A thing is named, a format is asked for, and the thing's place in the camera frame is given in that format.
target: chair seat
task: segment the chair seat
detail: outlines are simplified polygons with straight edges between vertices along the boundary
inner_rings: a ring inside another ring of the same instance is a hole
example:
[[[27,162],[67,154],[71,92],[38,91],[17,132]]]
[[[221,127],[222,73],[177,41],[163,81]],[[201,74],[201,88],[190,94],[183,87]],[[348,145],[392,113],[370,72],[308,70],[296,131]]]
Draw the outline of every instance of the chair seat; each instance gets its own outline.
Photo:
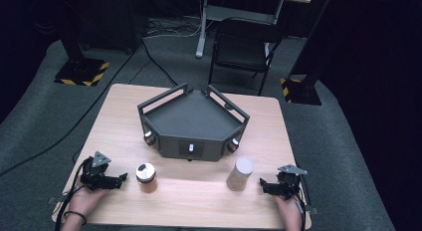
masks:
[[[267,69],[265,43],[222,35],[218,42],[215,64],[264,73]]]

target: white lid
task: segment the white lid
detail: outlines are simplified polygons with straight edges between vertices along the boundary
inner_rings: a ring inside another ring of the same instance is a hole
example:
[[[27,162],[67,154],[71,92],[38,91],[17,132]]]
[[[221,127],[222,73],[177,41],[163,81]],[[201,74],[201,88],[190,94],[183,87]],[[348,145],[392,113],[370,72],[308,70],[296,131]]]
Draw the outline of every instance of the white lid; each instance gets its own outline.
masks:
[[[144,163],[136,169],[136,178],[140,182],[150,181],[155,175],[155,168],[150,163]]]
[[[236,161],[238,174],[243,177],[249,177],[254,171],[254,162],[248,157],[240,157]]]

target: yellow and black hazard tape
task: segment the yellow and black hazard tape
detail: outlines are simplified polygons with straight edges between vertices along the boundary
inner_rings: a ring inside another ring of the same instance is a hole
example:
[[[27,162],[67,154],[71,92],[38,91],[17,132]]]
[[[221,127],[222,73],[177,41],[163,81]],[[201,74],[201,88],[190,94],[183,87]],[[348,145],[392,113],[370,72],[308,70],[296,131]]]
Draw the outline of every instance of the yellow and black hazard tape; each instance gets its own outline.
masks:
[[[78,86],[88,86],[93,87],[96,86],[100,79],[103,78],[105,74],[106,68],[108,67],[109,63],[103,63],[100,69],[98,70],[97,74],[94,75],[90,80],[81,79],[78,77],[75,78],[56,78],[55,83],[59,84],[66,84],[66,85],[78,85]]]
[[[287,103],[292,102],[292,94],[289,90],[288,83],[294,82],[294,83],[300,83],[300,80],[286,80],[285,78],[280,78],[280,82],[282,83],[283,88],[283,96],[285,97],[285,100]]]

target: chair backrest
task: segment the chair backrest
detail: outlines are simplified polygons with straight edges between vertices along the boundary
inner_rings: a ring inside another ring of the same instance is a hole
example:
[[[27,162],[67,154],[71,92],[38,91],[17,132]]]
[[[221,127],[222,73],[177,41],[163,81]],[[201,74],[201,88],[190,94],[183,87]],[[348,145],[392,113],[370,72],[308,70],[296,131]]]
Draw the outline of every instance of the chair backrest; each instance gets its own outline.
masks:
[[[228,35],[251,40],[259,40],[265,43],[280,43],[282,31],[275,24],[241,19],[228,18],[220,22],[217,36]]]

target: table leg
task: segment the table leg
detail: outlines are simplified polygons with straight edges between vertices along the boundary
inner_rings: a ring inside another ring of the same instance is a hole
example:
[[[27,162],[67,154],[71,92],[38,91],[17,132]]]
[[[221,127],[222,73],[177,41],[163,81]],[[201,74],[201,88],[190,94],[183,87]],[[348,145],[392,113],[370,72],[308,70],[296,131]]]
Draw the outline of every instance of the table leg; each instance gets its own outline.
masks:
[[[206,38],[205,29],[207,25],[207,7],[208,7],[208,0],[204,0],[204,5],[202,7],[201,34],[199,35],[198,48],[196,49],[197,59],[201,59],[204,53],[205,38]]]

